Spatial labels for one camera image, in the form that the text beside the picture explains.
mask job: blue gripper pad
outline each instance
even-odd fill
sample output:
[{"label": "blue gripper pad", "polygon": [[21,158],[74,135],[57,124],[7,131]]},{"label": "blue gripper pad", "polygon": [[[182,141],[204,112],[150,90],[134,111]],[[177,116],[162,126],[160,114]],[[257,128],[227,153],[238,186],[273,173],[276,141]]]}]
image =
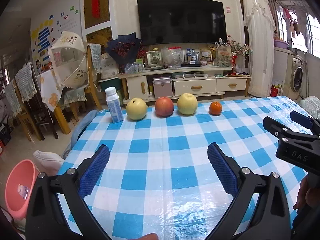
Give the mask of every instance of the blue gripper pad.
[{"label": "blue gripper pad", "polygon": [[290,113],[290,119],[307,129],[310,129],[310,130],[312,129],[312,121],[308,116],[300,114],[296,111],[292,111]]},{"label": "blue gripper pad", "polygon": [[109,148],[105,145],[100,146],[95,154],[97,154],[95,159],[91,162],[80,179],[78,192],[81,198],[92,193],[94,186],[96,185],[100,175],[103,173],[103,170],[110,158]]},{"label": "blue gripper pad", "polygon": [[208,159],[226,193],[236,197],[239,191],[236,175],[239,174],[239,165],[233,158],[225,156],[216,143],[208,146]]}]

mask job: human hand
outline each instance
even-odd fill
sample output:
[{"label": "human hand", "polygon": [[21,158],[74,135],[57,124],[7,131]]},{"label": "human hand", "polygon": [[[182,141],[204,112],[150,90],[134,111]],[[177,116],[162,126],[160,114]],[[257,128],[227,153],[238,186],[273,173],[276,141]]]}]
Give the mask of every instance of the human hand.
[{"label": "human hand", "polygon": [[159,240],[159,238],[156,233],[152,233],[152,234],[145,235],[145,236],[143,236],[139,239],[136,239],[136,240]]},{"label": "human hand", "polygon": [[315,208],[320,204],[320,188],[310,188],[308,184],[308,175],[300,182],[297,202],[293,206],[293,209],[302,208],[305,203],[312,208]]}]

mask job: bottle label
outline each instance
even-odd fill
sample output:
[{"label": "bottle label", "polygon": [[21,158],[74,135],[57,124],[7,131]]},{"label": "bottle label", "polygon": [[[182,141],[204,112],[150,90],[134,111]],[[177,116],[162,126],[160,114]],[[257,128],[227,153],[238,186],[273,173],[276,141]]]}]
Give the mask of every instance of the bottle label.
[{"label": "bottle label", "polygon": [[123,114],[120,106],[119,99],[112,100],[107,102],[108,108],[111,114],[112,121],[114,123],[116,122],[122,122],[123,121]]}]

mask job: silver bolt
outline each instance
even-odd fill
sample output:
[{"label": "silver bolt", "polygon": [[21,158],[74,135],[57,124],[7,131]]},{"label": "silver bolt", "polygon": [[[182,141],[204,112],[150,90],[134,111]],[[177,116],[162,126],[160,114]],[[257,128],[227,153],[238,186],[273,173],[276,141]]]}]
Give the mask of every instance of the silver bolt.
[{"label": "silver bolt", "polygon": [[70,168],[67,170],[67,174],[69,174],[69,175],[75,174],[75,172],[76,172],[75,168]]},{"label": "silver bolt", "polygon": [[44,172],[41,172],[41,173],[39,173],[38,178],[39,178],[39,179],[42,179],[42,178],[44,178],[44,176],[45,176],[45,173],[44,173]]},{"label": "silver bolt", "polygon": [[279,178],[280,175],[279,175],[279,173],[277,173],[277,172],[274,171],[274,172],[272,173],[272,176],[274,176],[275,178]]},{"label": "silver bolt", "polygon": [[242,168],[242,172],[243,172],[244,174],[249,174],[249,173],[250,173],[250,169],[247,168],[247,167],[244,167],[244,168]]}]

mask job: blue and white tablecloth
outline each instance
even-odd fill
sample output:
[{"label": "blue and white tablecloth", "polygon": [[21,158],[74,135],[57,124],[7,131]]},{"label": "blue and white tablecloth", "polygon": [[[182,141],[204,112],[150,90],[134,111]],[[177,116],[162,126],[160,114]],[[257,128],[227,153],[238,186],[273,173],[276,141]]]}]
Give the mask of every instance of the blue and white tablecloth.
[{"label": "blue and white tablecloth", "polygon": [[[208,114],[210,103],[199,104],[193,116],[159,118],[154,108],[132,122],[124,115],[112,123],[100,112],[82,134],[59,174],[78,167],[105,144],[110,160],[92,194],[84,198],[92,214],[112,239],[157,233],[159,239],[205,239],[218,223],[232,196],[214,172],[207,147],[216,142],[240,167],[256,174],[277,171],[284,183],[291,221],[303,169],[276,158],[277,138],[263,129],[270,116],[294,131],[311,133],[292,122],[292,110],[308,115],[286,97],[221,102],[220,116]],[[63,195],[59,195],[70,228],[80,233]],[[255,207],[252,198],[238,231],[244,230]]]}]

